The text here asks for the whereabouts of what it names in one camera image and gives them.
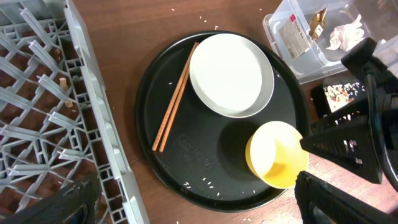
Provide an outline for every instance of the yellow bowl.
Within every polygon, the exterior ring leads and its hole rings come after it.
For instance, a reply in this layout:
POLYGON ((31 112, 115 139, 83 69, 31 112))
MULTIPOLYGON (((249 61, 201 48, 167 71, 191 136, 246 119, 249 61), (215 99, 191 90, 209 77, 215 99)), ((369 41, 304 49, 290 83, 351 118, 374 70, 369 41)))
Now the yellow bowl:
POLYGON ((271 187, 294 187, 297 175, 308 169, 310 160, 300 139, 301 134, 287 123, 263 124, 246 145, 246 162, 251 172, 271 187))

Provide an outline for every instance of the tray rim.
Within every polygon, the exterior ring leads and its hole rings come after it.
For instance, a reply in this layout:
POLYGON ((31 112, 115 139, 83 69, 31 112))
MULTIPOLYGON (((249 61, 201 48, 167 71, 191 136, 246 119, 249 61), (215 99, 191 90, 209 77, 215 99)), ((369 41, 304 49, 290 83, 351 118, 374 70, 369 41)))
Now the tray rim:
POLYGON ((175 41, 174 43, 170 44, 165 49, 163 49, 155 57, 155 59, 153 59, 153 61, 151 61, 150 65, 148 66, 147 70, 145 71, 144 75, 141 78, 141 82, 139 84, 139 89, 138 89, 137 96, 136 96, 136 104, 135 104, 135 108, 134 108, 134 113, 135 113, 134 117, 135 117, 135 123, 136 123, 136 133, 137 133, 137 137, 138 137, 141 149, 142 149, 146 159, 148 160, 152 170, 155 172, 156 176, 163 182, 163 184, 165 184, 166 187, 168 187, 170 190, 173 190, 177 195, 179 195, 182 198, 188 200, 189 202, 191 202, 191 203, 193 203, 195 205, 199 205, 200 207, 203 207, 203 208, 206 208, 206 209, 214 210, 214 211, 217 211, 217 212, 244 212, 244 211, 253 210, 255 208, 259 208, 259 207, 265 206, 268 203, 273 202, 274 200, 279 198, 284 192, 286 192, 288 189, 277 189, 277 190, 280 190, 280 192, 275 197, 272 197, 271 199, 263 198, 263 199, 260 199, 258 202, 250 203, 250 204, 245 205, 245 206, 231 206, 231 209, 220 208, 216 204, 213 205, 213 203, 206 203, 205 204, 205 203, 201 202, 203 199, 204 200, 209 200, 210 202, 219 202, 219 203, 223 203, 223 202, 229 202, 230 203, 231 201, 217 201, 217 200, 213 200, 213 199, 208 199, 208 198, 202 197, 201 195, 197 195, 197 194, 195 194, 193 192, 189 192, 189 191, 187 191, 184 188, 178 187, 174 183, 170 183, 169 179, 172 179, 172 178, 171 177, 165 177, 163 175, 165 170, 163 169, 163 167, 158 162, 156 162, 151 148, 150 147, 149 148, 145 147, 145 145, 147 144, 147 141, 146 141, 146 135, 145 135, 145 132, 144 132, 143 121, 141 120, 141 117, 143 116, 143 113, 142 113, 142 111, 141 111, 139 106, 142 105, 143 103, 145 103, 145 98, 143 98, 142 95, 146 94, 145 88, 144 88, 144 83, 147 82, 147 79, 148 79, 148 76, 149 76, 150 72, 155 67, 155 65, 158 63, 158 61, 164 56, 164 54, 166 54, 169 50, 173 49, 178 44, 181 44, 182 42, 185 42, 186 40, 189 40, 189 39, 192 39, 192 38, 195 38, 195 37, 198 37, 198 36, 216 35, 216 34, 236 34, 236 35, 240 35, 241 37, 247 38, 248 40, 252 41, 254 44, 256 44, 265 53, 265 55, 267 56, 268 60, 270 61, 270 64, 272 65, 272 67, 279 72, 279 74, 282 76, 282 78, 286 82, 287 86, 289 87, 289 90, 291 92, 295 93, 295 94, 292 94, 292 98, 293 98, 293 101, 294 101, 294 107, 296 109, 296 126, 299 127, 298 131, 301 133, 301 135, 303 137, 309 135, 309 132, 310 132, 310 114, 309 114, 309 111, 308 111, 308 103, 305 100, 305 95, 304 95, 302 89, 300 88, 299 82, 297 81, 295 75, 292 73, 292 71, 289 69, 289 67, 286 65, 286 63, 277 54, 275 54, 271 49, 266 47, 264 44, 254 40, 252 38, 249 38, 249 37, 247 37, 245 35, 242 35, 242 34, 239 34, 239 33, 235 33, 235 32, 226 31, 226 30, 205 30, 205 31, 201 31, 201 32, 192 33, 190 35, 185 35, 181 39, 175 41))

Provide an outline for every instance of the white bowl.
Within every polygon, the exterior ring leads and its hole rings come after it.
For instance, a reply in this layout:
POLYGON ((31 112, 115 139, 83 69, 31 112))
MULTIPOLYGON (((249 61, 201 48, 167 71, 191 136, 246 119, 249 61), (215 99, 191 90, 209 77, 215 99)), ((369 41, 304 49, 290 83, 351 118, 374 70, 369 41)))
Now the white bowl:
POLYGON ((234 34, 205 39, 194 51, 190 79, 199 98, 231 118, 260 112, 274 91, 274 72, 258 46, 234 34))

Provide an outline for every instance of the dish rack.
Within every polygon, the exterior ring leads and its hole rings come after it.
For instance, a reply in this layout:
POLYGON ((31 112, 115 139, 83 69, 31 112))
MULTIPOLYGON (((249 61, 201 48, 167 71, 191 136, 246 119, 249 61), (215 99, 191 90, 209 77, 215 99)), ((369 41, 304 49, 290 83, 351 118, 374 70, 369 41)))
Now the dish rack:
POLYGON ((74 3, 1 1, 0 44, 0 220, 93 171, 98 223, 149 223, 74 3))

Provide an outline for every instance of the food package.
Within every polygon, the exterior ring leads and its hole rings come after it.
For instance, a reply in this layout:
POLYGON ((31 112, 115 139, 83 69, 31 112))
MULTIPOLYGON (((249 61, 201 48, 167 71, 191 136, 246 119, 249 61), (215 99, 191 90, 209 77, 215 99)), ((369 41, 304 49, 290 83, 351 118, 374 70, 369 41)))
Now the food package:
POLYGON ((364 31, 360 29, 362 26, 360 20, 361 15, 358 15, 354 22, 335 27, 330 34, 330 47, 326 49, 337 50, 340 48, 341 50, 349 51, 363 40, 364 31))
POLYGON ((322 9, 321 11, 317 12, 315 16, 312 17, 312 20, 310 22, 310 36, 312 40, 318 40, 319 36, 321 36, 321 33, 323 29, 325 28, 325 23, 326 23, 326 12, 327 8, 322 9))

